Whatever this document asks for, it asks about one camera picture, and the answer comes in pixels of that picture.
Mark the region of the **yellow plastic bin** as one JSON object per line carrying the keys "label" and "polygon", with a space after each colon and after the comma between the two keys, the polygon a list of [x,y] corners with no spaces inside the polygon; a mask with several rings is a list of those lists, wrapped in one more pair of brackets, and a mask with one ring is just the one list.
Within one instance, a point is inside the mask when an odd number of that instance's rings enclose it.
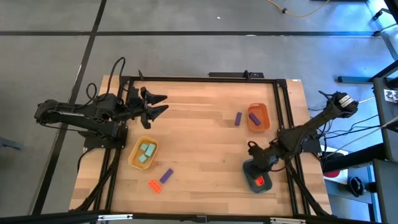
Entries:
{"label": "yellow plastic bin", "polygon": [[[153,153],[152,157],[147,157],[145,155],[145,151],[143,151],[140,146],[141,144],[155,144],[156,145],[156,150]],[[155,139],[152,139],[150,137],[147,136],[141,136],[138,138],[138,140],[136,141],[129,157],[128,157],[128,164],[132,167],[135,167],[136,169],[140,169],[140,170],[145,170],[148,169],[150,167],[150,165],[152,164],[152,162],[154,161],[155,155],[158,151],[159,145],[158,142]],[[144,163],[141,163],[139,160],[139,157],[141,155],[145,155],[147,160]]]}

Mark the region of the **black flat bar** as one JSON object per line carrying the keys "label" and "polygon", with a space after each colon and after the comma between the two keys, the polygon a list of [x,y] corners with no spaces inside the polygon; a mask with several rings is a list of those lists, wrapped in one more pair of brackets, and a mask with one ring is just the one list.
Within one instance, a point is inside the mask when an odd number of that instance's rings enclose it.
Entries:
{"label": "black flat bar", "polygon": [[261,72],[210,72],[209,77],[213,78],[264,78],[264,74]]}

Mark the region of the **black aluminium table frame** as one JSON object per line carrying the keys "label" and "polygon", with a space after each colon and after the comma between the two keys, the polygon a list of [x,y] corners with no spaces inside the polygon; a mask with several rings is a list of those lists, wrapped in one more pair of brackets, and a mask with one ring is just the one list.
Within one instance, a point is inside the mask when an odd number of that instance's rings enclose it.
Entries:
{"label": "black aluminium table frame", "polygon": [[[279,127],[307,122],[310,118],[300,80],[285,84],[257,79],[233,82],[222,78],[148,77],[136,81],[158,95],[167,95],[169,108],[144,129],[139,121],[129,121],[126,147],[121,151],[116,181],[106,184],[112,190],[114,213],[150,215],[193,215],[254,217],[292,217],[304,214],[298,186],[279,162],[270,177],[272,188],[256,194],[248,186],[243,163],[249,159],[248,142],[261,147],[277,135]],[[248,128],[247,109],[252,103],[267,106],[271,126],[262,133]],[[236,113],[241,123],[234,125]],[[148,169],[128,164],[128,157],[139,137],[158,142],[159,148]],[[159,179],[174,172],[166,183]],[[155,193],[148,182],[161,186]]]}

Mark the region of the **blue metal bar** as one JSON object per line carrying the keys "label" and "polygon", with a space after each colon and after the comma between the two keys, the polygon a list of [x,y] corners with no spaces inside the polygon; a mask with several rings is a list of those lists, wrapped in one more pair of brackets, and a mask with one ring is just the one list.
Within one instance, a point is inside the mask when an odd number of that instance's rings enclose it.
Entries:
{"label": "blue metal bar", "polygon": [[338,83],[357,83],[357,84],[368,84],[372,83],[373,79],[369,77],[349,77],[340,76],[337,78]]}

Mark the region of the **grey metal stand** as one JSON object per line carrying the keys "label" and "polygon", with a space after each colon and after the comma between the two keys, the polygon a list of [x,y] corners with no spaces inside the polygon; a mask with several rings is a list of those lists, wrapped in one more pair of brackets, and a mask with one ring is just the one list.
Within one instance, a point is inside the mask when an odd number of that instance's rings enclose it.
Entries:
{"label": "grey metal stand", "polygon": [[374,35],[382,37],[392,58],[398,60],[398,0],[372,0],[372,9],[379,28]]}

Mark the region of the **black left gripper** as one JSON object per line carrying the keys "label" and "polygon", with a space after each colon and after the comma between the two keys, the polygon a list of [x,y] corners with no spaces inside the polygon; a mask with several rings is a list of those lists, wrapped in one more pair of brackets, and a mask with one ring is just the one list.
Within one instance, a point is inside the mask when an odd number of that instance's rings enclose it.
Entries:
{"label": "black left gripper", "polygon": [[145,129],[150,129],[151,124],[149,120],[154,121],[165,110],[169,108],[168,105],[161,105],[156,107],[149,107],[148,104],[155,105],[167,99],[167,95],[155,95],[150,93],[146,87],[140,89],[132,87],[127,94],[127,107],[131,119],[136,117],[141,118],[141,124]]}

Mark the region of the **silver frame bracket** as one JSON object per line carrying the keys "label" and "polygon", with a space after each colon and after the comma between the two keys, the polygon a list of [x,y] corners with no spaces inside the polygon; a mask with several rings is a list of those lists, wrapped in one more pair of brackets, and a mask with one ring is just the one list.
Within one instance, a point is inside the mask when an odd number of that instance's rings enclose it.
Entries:
{"label": "silver frame bracket", "polygon": [[296,218],[271,217],[270,224],[307,224],[306,220]]}
{"label": "silver frame bracket", "polygon": [[120,214],[120,215],[99,215],[97,221],[114,221],[114,220],[129,220],[133,219],[133,214]]}

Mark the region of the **dark green plastic bin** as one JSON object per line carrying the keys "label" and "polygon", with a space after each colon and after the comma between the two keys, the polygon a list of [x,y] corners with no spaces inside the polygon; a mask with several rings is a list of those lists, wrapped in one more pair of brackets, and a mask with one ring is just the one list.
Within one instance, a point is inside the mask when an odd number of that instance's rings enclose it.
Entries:
{"label": "dark green plastic bin", "polygon": [[[252,159],[243,163],[243,172],[252,192],[259,194],[272,188],[272,181],[269,173],[255,166]],[[261,175],[263,176],[265,182],[264,185],[258,187],[254,180]]]}

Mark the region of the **black white marker tag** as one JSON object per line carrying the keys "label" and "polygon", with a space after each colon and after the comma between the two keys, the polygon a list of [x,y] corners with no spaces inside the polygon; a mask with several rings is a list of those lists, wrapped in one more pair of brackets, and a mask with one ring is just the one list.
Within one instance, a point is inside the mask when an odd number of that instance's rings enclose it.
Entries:
{"label": "black white marker tag", "polygon": [[398,91],[384,89],[384,100],[391,103],[398,103]]}

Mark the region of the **orange plastic bin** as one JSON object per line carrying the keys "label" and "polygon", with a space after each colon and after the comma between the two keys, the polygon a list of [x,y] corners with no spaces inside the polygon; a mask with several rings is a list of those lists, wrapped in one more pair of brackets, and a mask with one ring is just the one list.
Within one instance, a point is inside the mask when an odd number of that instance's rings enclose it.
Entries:
{"label": "orange plastic bin", "polygon": [[[260,120],[261,124],[256,126],[254,122],[249,118],[249,113],[254,113]],[[248,128],[254,133],[262,133],[268,130],[271,126],[267,106],[263,103],[252,103],[247,109]]]}

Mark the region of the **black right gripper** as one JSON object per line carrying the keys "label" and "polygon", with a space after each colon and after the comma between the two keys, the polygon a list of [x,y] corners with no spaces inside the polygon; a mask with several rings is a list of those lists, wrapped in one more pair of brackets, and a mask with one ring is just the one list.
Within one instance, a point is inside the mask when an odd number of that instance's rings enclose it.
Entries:
{"label": "black right gripper", "polygon": [[248,142],[248,153],[252,156],[249,175],[258,178],[262,173],[269,172],[278,163],[278,152],[273,147],[261,148],[256,142]]}

